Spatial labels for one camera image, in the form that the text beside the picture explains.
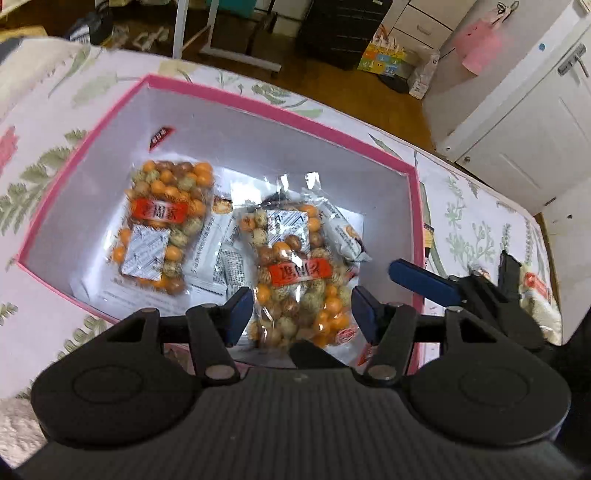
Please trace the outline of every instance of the white table leg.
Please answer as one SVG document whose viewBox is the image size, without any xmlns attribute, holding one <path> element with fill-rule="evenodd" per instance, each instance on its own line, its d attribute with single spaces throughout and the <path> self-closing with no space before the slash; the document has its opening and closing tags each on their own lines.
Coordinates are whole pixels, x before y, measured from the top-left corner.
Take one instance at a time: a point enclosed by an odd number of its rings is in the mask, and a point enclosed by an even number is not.
<svg viewBox="0 0 591 480">
<path fill-rule="evenodd" d="M 184 28 L 187 22 L 187 10 L 189 0 L 178 0 L 177 19 L 174 23 L 173 58 L 180 59 L 183 56 Z"/>
</svg>

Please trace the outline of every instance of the pink paper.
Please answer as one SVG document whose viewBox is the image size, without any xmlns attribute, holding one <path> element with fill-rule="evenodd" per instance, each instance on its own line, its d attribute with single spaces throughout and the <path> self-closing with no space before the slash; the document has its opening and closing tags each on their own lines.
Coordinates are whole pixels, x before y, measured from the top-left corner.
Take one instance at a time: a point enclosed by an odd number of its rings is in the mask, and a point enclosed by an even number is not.
<svg viewBox="0 0 591 480">
<path fill-rule="evenodd" d="M 497 26 L 480 19 L 458 33 L 454 39 L 462 65 L 476 75 L 497 57 L 503 49 L 502 34 Z"/>
</svg>

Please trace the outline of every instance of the small snack packet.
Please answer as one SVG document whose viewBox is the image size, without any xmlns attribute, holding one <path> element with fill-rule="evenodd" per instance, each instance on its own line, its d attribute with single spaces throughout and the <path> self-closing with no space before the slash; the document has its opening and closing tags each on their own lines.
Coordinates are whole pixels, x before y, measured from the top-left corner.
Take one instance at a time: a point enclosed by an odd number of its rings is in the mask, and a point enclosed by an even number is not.
<svg viewBox="0 0 591 480">
<path fill-rule="evenodd" d="M 257 328 L 249 330 L 256 345 L 350 342 L 358 329 L 350 313 L 349 269 L 324 234 L 319 208 L 279 192 L 236 214 L 256 262 Z"/>
<path fill-rule="evenodd" d="M 361 236 L 326 196 L 320 195 L 318 190 L 305 190 L 302 197 L 318 208 L 323 231 L 339 255 L 350 262 L 371 261 Z"/>
<path fill-rule="evenodd" d="M 203 230 L 184 266 L 187 282 L 218 295 L 226 294 L 220 246 L 231 243 L 237 230 L 229 193 L 216 192 Z"/>
<path fill-rule="evenodd" d="M 553 345 L 562 345 L 562 316 L 551 290 L 540 278 L 521 267 L 521 307 L 540 325 L 544 339 Z"/>
<path fill-rule="evenodd" d="M 148 160 L 125 191 L 129 211 L 112 259 L 122 276 L 170 295 L 185 291 L 182 263 L 210 203 L 209 163 Z"/>
</svg>

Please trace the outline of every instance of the pink box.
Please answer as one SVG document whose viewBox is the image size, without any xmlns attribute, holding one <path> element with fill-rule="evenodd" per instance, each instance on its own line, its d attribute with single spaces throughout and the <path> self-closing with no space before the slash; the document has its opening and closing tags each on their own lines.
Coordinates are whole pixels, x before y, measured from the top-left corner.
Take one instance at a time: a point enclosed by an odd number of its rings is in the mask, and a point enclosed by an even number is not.
<svg viewBox="0 0 591 480">
<path fill-rule="evenodd" d="M 172 127 L 173 133 L 149 151 L 161 127 Z M 362 264 L 360 284 L 380 301 L 422 308 L 421 297 L 388 278 L 388 265 L 397 258 L 424 264 L 413 166 L 281 108 L 153 75 L 127 92 L 69 158 L 31 223 L 19 266 L 57 294 L 108 320 L 135 311 L 111 308 L 93 295 L 107 268 L 107 237 L 118 228 L 132 166 L 171 155 L 209 161 L 214 168 L 258 179 L 318 171 L 323 190 L 336 205 L 363 215 L 362 237 L 374 261 Z"/>
</svg>

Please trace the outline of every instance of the metal screw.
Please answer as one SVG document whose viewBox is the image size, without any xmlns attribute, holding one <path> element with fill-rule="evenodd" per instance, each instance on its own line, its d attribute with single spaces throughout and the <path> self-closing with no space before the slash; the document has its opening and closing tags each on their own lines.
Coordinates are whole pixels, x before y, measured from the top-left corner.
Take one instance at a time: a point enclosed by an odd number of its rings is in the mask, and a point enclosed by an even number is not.
<svg viewBox="0 0 591 480">
<path fill-rule="evenodd" d="M 396 377 L 396 369 L 392 365 L 374 365 L 369 367 L 368 375 L 375 380 L 392 380 Z"/>
<path fill-rule="evenodd" d="M 205 369 L 205 376 L 212 380 L 229 380 L 234 376 L 234 369 L 229 365 L 212 365 Z"/>
</svg>

